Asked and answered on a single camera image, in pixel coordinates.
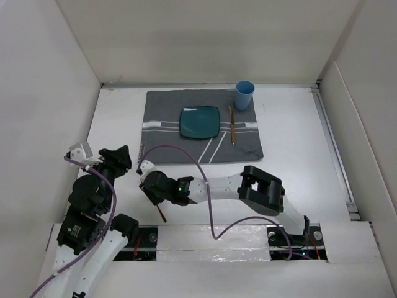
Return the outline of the copper fork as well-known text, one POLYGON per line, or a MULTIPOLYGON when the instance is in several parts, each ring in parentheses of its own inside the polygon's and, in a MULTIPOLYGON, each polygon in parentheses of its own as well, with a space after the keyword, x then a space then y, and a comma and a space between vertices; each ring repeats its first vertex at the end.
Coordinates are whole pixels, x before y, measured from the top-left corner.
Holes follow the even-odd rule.
POLYGON ((165 215, 163 214, 163 212, 162 212, 160 206, 157 205, 156 208, 157 208, 157 210, 158 210, 158 212, 159 212, 159 214, 160 214, 160 216, 161 216, 163 222, 164 222, 164 223, 167 223, 167 218, 166 218, 165 215))

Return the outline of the grey striped placemat cloth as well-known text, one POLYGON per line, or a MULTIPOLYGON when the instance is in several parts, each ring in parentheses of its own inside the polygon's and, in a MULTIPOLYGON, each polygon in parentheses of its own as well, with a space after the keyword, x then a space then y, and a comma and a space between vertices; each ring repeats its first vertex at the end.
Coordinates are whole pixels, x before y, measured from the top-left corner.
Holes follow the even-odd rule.
POLYGON ((234 107, 232 89, 192 89, 148 91, 141 128, 138 158, 149 150, 148 159, 155 164, 190 164, 182 148, 200 164, 242 163, 261 160, 264 156, 253 104, 245 111, 233 111, 236 145, 231 143, 228 106, 234 107), (184 138, 179 131, 181 110, 185 106, 215 106, 220 112, 217 137, 194 140, 184 138))

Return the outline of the teal square plate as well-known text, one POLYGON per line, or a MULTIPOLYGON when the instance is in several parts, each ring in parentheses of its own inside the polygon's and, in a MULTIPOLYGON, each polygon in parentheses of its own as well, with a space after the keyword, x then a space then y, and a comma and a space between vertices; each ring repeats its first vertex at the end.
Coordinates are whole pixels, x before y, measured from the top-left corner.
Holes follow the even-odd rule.
POLYGON ((205 140, 217 137, 220 112, 215 106, 185 106, 181 110, 179 131, 182 137, 205 140))

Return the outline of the copper knife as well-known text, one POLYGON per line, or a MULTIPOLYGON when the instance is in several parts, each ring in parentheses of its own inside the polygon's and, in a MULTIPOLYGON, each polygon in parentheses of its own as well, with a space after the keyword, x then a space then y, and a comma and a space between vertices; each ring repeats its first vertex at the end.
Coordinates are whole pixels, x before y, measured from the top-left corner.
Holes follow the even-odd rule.
POLYGON ((231 143, 232 145, 236 145, 236 132, 235 132, 235 121, 233 109, 231 106, 228 106, 229 115, 230 115, 230 130, 231 130, 231 143))

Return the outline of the blue plastic cup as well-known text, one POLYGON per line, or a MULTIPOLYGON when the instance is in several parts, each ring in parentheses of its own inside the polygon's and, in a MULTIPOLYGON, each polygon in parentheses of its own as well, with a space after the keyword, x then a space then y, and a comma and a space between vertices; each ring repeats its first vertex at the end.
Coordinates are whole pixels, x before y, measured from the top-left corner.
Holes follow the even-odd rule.
POLYGON ((250 81, 240 81, 236 84, 235 90, 235 107, 240 111, 244 111, 250 105, 252 96, 255 91, 255 86, 250 81))

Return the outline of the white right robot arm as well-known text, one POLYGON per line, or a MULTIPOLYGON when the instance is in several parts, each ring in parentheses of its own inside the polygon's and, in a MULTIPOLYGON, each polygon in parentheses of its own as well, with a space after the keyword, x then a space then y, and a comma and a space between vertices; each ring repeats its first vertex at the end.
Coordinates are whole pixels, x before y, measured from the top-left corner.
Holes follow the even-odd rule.
POLYGON ((200 204, 208 201, 209 192, 211 200, 238 200, 258 214, 275 217, 293 244, 302 244, 310 235, 308 217, 288 200, 281 179, 255 166, 245 166, 241 173, 208 181, 192 176, 169 178, 149 161, 137 173, 140 189, 153 205, 164 201, 179 206, 200 204))

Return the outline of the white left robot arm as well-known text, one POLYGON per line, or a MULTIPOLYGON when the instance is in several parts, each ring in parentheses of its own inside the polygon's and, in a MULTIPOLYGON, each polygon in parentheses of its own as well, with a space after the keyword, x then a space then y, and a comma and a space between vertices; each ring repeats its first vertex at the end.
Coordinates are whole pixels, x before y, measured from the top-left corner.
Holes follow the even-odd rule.
POLYGON ((116 255, 138 241, 139 223, 116 214, 114 182, 132 168, 128 146, 92 154, 88 143, 70 147, 65 161, 85 174, 73 183, 69 208, 56 238, 53 274, 44 297, 87 297, 116 255))

